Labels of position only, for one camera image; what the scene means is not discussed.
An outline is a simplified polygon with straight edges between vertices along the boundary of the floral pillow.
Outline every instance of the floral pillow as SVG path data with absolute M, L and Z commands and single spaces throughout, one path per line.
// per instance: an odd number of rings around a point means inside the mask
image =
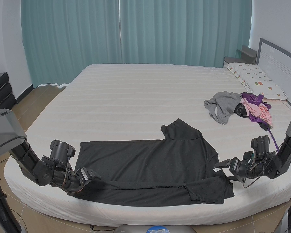
M 267 99 L 287 99 L 284 91 L 258 65 L 229 63 L 224 67 L 239 79 L 248 92 L 254 95 L 263 94 Z

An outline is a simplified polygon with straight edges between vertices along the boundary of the bed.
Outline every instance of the bed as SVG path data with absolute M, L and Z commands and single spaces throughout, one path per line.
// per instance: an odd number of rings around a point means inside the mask
M 261 57 L 260 61 L 269 64 L 272 59 L 276 58 L 267 60 L 265 57 L 263 60 Z M 203 102 L 214 93 L 225 90 L 235 93 L 246 91 L 227 68 L 90 65 L 44 109 L 26 134 L 39 158 L 50 155 L 50 142 L 54 139 L 73 145 L 76 155 L 70 163 L 74 168 L 80 142 L 162 139 L 160 127 L 180 118 L 202 132 L 219 153 L 220 160 L 235 156 L 242 159 L 243 153 L 251 149 L 251 139 L 268 132 L 236 114 L 231 115 L 226 125 L 213 120 Z M 281 143 L 291 119 L 291 106 L 286 101 L 267 102 L 272 105 L 272 133 Z M 274 149 L 271 141 L 270 150 Z M 228 170 L 224 171 L 227 176 L 230 175 Z M 8 160 L 4 174 L 11 190 L 34 210 L 100 226 L 226 223 L 291 198 L 291 166 L 277 179 L 262 177 L 247 189 L 233 181 L 235 196 L 225 199 L 224 204 L 171 207 L 128 207 L 79 200 L 58 188 L 39 187 L 23 176 L 12 158 Z

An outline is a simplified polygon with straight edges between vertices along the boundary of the curtain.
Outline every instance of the curtain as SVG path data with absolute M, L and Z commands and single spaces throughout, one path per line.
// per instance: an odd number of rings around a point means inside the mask
M 118 0 L 22 0 L 21 22 L 34 87 L 122 62 Z
M 222 67 L 248 45 L 251 0 L 120 0 L 123 63 Z

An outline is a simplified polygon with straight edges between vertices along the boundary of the black baseboard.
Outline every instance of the black baseboard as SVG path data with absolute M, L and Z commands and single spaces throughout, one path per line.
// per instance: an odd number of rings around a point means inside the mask
M 21 95 L 16 98 L 16 102 L 19 103 L 33 90 L 33 85 L 29 86 Z

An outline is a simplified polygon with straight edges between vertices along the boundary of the pink cloth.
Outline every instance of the pink cloth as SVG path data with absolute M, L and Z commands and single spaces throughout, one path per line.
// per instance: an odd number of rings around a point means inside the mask
M 240 102 L 246 108 L 247 116 L 249 115 L 249 112 L 251 112 L 253 116 L 259 117 L 269 125 L 272 124 L 272 116 L 268 108 L 263 103 L 260 103 L 260 105 L 255 105 L 253 103 L 249 103 L 244 98 L 242 98 Z

